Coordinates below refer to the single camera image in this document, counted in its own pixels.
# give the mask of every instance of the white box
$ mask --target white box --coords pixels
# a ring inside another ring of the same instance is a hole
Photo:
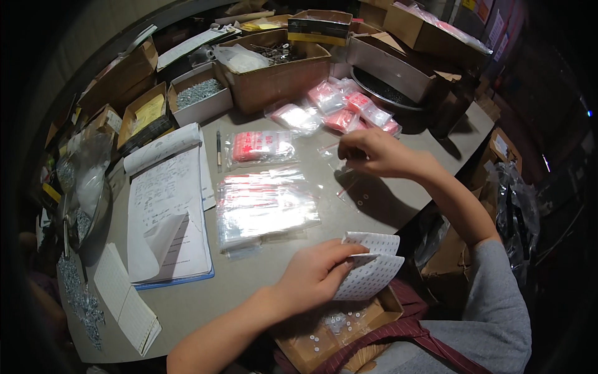
[[[215,63],[208,62],[172,80],[168,89],[168,101],[172,114],[180,127],[194,122],[201,123],[233,107],[233,98],[228,88],[228,82],[214,66],[216,66]],[[176,104],[177,94],[210,78],[217,79],[224,90],[179,110]]]

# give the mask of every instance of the pile of screws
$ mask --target pile of screws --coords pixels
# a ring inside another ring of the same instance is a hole
[[[94,347],[102,350],[102,341],[97,329],[98,323],[106,324],[104,312],[97,308],[97,297],[89,292],[88,285],[81,286],[81,278],[77,272],[74,256],[66,259],[65,255],[58,260],[58,269],[65,285],[66,300],[85,327],[85,333]]]
[[[184,109],[222,90],[224,90],[222,84],[218,80],[210,78],[176,95],[176,106],[179,107],[179,110]]]
[[[297,48],[294,45],[284,43],[275,45],[272,48],[263,47],[261,45],[250,44],[254,52],[257,52],[269,59],[271,65],[278,65],[280,63],[301,60],[301,56],[297,53]]]
[[[81,243],[83,241],[83,239],[85,239],[90,227],[91,227],[91,219],[89,219],[89,216],[87,215],[87,213],[85,213],[83,211],[83,209],[78,208],[77,209],[77,235],[79,236],[79,243]]]

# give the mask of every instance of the right hand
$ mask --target right hand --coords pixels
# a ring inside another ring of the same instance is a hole
[[[414,151],[375,127],[356,130],[340,138],[338,158],[347,167],[378,177],[413,179],[422,167],[435,161],[430,152]]]

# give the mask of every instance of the left hand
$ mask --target left hand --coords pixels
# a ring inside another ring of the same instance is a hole
[[[274,307],[284,319],[330,301],[353,268],[353,259],[347,256],[369,252],[359,244],[341,244],[340,239],[297,251],[271,288]]]

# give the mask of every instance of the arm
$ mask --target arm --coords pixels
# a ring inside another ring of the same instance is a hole
[[[341,244],[340,239],[297,251],[278,283],[259,289],[178,343],[168,355],[167,371],[222,371],[270,326],[331,300],[351,270],[347,256],[367,252],[361,245]]]
[[[482,204],[429,152],[414,151],[375,128],[343,136],[338,157],[347,159],[347,166],[358,171],[408,178],[422,185],[470,249],[488,239],[500,241]]]

